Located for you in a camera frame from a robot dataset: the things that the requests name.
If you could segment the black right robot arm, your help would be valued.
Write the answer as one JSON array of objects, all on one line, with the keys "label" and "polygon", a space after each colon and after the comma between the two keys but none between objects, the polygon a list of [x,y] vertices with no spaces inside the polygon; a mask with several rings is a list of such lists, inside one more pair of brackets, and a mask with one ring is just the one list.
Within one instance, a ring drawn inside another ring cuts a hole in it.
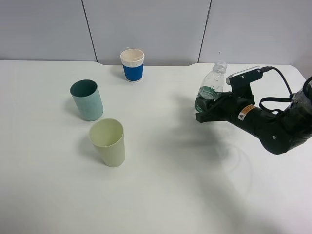
[{"label": "black right robot arm", "polygon": [[222,93],[215,101],[200,98],[202,112],[196,114],[196,120],[227,121],[258,138],[270,153],[279,155],[312,136],[312,80],[306,80],[302,90],[288,102],[290,105],[284,111],[269,112],[254,105],[249,84],[240,87],[233,84],[230,92]]}]

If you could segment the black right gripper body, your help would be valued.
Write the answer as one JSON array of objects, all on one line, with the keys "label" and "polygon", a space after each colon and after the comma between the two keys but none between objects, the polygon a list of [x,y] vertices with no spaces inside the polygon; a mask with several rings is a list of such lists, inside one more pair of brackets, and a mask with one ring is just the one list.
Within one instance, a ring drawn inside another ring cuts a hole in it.
[{"label": "black right gripper body", "polygon": [[263,132],[263,111],[254,106],[253,98],[227,92],[218,98],[216,107],[220,121],[227,121],[248,133]]}]

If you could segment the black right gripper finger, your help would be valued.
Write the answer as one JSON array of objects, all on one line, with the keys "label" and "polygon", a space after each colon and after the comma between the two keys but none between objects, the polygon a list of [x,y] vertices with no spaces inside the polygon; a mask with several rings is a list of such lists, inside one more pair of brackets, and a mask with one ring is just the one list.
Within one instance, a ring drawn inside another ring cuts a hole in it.
[{"label": "black right gripper finger", "polygon": [[207,112],[208,109],[214,104],[214,99],[205,99],[202,96],[196,98],[196,110],[197,112]]},{"label": "black right gripper finger", "polygon": [[226,104],[230,99],[230,94],[222,94],[214,104],[208,109],[207,112],[197,112],[196,120],[199,123],[217,122],[217,121],[230,121],[230,114],[226,111]]}]

